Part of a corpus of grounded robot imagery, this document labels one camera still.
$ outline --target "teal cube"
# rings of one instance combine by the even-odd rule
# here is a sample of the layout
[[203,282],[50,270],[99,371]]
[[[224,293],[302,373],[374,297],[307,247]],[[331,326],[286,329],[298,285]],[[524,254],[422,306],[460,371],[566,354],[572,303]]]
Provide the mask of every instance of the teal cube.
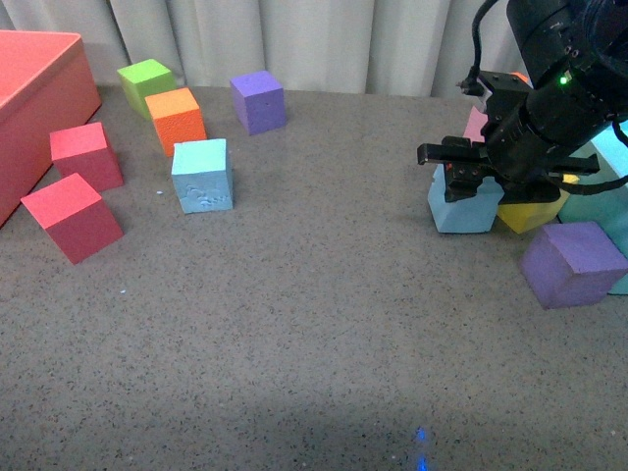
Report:
[[148,121],[151,117],[145,98],[177,88],[172,71],[154,59],[118,69],[118,76],[129,105]]
[[225,139],[175,144],[172,178],[186,214],[234,208],[234,178]]

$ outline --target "red box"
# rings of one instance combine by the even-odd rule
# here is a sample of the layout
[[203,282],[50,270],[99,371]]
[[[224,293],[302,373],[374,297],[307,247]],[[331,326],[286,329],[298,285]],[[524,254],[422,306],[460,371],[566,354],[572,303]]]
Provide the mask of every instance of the red box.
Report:
[[79,174],[96,191],[124,184],[102,123],[51,132],[50,153],[62,177]]
[[0,30],[0,225],[50,168],[52,131],[100,106],[79,34]]
[[102,196],[79,174],[25,196],[22,203],[74,264],[123,236]]

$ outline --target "white curtain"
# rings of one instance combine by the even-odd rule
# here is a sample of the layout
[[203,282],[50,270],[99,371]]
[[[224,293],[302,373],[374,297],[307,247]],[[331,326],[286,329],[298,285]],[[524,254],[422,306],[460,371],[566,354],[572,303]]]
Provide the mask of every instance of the white curtain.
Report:
[[[154,58],[180,84],[269,70],[286,89],[459,96],[482,0],[0,0],[0,27],[75,31],[96,81]],[[502,0],[482,23],[486,70],[523,70]]]

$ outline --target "purple cube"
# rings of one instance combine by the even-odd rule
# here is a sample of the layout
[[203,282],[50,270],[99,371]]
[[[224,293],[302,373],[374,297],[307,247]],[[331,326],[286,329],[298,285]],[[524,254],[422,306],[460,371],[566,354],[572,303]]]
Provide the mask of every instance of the purple cube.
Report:
[[543,226],[520,267],[546,309],[600,302],[628,274],[628,260],[594,222]]
[[231,85],[235,112],[248,135],[286,125],[284,88],[270,72],[232,78]]

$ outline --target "pink cube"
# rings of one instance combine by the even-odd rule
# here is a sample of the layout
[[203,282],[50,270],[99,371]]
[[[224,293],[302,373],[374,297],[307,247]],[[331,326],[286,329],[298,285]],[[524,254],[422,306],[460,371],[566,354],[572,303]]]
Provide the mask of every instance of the pink cube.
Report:
[[23,197],[22,203],[73,264],[123,235],[100,194],[79,174]]
[[467,121],[467,127],[464,130],[464,137],[471,139],[473,142],[484,142],[482,128],[488,120],[489,117],[480,112],[475,106],[471,108],[469,121]]
[[80,174],[96,191],[124,183],[102,123],[51,132],[50,151],[62,177]]

